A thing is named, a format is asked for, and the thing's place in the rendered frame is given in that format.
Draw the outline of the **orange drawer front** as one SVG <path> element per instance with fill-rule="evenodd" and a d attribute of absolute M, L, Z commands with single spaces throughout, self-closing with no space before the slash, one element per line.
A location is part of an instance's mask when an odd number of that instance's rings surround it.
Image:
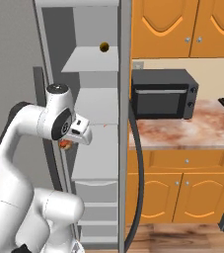
<path fill-rule="evenodd" d="M 224 150 L 157 150 L 147 170 L 213 170 L 224 166 Z"/>

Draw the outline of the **grey fridge door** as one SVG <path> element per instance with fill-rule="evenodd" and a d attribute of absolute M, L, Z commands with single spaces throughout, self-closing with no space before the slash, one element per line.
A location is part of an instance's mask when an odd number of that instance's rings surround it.
<path fill-rule="evenodd" d="M 127 167 L 127 120 L 130 82 L 131 0 L 119 0 L 118 6 L 118 91 L 119 91 L 119 211 L 118 253 L 124 253 L 125 186 Z"/>

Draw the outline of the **grey freezer door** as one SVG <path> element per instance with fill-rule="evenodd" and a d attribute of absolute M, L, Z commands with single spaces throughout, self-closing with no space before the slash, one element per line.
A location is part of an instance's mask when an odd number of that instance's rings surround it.
<path fill-rule="evenodd" d="M 0 0 L 0 135 L 11 108 L 19 102 L 37 103 L 33 67 L 43 68 L 33 0 Z M 52 143 L 61 184 L 49 171 L 45 149 L 38 137 L 23 136 L 14 164 L 35 187 L 66 192 L 60 153 Z"/>

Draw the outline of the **black microwave oven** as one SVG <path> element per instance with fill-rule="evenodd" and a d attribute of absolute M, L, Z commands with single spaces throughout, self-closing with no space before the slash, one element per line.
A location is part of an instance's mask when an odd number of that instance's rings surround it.
<path fill-rule="evenodd" d="M 191 119 L 197 91 L 185 69 L 132 71 L 132 108 L 138 120 Z"/>

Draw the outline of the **hot dog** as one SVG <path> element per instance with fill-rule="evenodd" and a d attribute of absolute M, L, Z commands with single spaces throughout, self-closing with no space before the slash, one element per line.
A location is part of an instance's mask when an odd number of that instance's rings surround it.
<path fill-rule="evenodd" d="M 71 140 L 62 139 L 58 142 L 58 145 L 63 150 L 68 150 L 73 146 L 73 142 Z"/>

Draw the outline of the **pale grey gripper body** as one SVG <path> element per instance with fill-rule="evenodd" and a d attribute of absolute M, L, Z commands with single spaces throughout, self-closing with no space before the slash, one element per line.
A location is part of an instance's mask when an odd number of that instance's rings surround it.
<path fill-rule="evenodd" d="M 76 128 L 71 128 L 65 134 L 65 139 L 80 144 L 89 145 L 92 141 L 92 131 L 88 126 L 83 131 Z"/>

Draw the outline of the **orange wall cupboard door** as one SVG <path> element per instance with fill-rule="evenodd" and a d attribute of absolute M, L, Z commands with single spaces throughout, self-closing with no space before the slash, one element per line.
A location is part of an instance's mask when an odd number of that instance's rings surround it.
<path fill-rule="evenodd" d="M 133 0 L 132 57 L 188 57 L 197 4 L 198 0 Z"/>
<path fill-rule="evenodd" d="M 190 57 L 224 57 L 224 0 L 199 0 Z"/>

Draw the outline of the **orange base cupboard door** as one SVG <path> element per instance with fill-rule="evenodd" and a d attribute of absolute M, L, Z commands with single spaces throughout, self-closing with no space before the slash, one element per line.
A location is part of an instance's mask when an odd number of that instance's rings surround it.
<path fill-rule="evenodd" d="M 223 212 L 224 173 L 184 173 L 173 222 L 217 223 Z"/>
<path fill-rule="evenodd" d="M 147 173 L 144 175 L 144 198 L 140 217 L 141 223 L 170 223 L 181 182 L 181 173 Z M 127 175 L 125 223 L 132 223 L 137 205 L 138 175 Z"/>

